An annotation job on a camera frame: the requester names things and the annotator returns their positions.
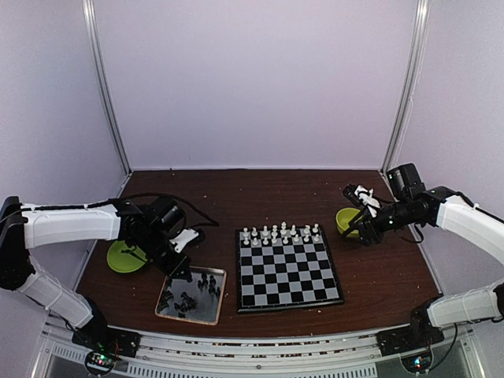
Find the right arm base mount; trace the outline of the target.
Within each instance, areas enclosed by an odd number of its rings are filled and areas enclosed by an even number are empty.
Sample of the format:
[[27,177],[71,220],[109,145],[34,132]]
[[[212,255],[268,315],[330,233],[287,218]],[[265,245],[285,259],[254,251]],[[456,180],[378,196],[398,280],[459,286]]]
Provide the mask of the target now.
[[376,339],[383,357],[397,354],[408,373],[420,375],[433,367],[432,346],[441,343],[444,334],[438,329],[417,334],[410,326],[405,326],[378,332]]

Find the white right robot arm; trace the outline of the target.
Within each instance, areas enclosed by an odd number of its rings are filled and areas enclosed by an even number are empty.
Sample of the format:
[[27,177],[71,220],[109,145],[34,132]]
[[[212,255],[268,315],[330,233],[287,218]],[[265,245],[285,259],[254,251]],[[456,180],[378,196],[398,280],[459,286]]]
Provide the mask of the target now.
[[[400,165],[386,173],[393,200],[382,202],[372,189],[349,184],[343,195],[359,207],[347,229],[358,233],[361,244],[371,246],[383,241],[387,232],[408,226],[431,226],[454,235],[483,251],[496,262],[503,262],[503,220],[482,209],[461,191],[438,186],[426,188],[413,163]],[[403,339],[418,348],[450,324],[503,319],[503,281],[496,280],[461,294],[430,299],[410,315]]]

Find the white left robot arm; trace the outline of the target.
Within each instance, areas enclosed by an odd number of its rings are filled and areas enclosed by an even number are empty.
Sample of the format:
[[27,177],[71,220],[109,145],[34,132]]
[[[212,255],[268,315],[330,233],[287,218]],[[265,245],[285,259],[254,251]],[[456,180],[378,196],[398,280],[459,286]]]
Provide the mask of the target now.
[[8,197],[1,208],[1,288],[18,291],[62,317],[97,350],[113,343],[113,332],[94,302],[69,289],[31,255],[42,246],[91,240],[122,241],[139,248],[168,278],[189,277],[185,250],[218,222],[188,201],[153,194],[79,205],[41,206]]

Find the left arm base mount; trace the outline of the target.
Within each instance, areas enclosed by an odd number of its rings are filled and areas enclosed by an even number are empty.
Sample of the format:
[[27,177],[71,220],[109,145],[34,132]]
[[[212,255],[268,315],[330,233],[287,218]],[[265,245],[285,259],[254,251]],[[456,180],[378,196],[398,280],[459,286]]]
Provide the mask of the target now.
[[141,335],[137,332],[110,328],[105,342],[93,343],[81,331],[75,331],[72,342],[90,351],[84,358],[84,367],[93,376],[111,373],[123,358],[134,358],[139,349]]

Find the black and grey chessboard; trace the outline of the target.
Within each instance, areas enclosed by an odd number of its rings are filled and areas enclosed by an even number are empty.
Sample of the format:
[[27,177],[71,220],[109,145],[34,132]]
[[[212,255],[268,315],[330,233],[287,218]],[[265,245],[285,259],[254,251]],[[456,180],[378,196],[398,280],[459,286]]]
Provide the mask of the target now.
[[[235,232],[237,310],[263,313],[284,309],[342,305],[343,290],[324,229],[320,241],[303,238],[294,224],[241,228]],[[292,238],[298,235],[299,242]]]

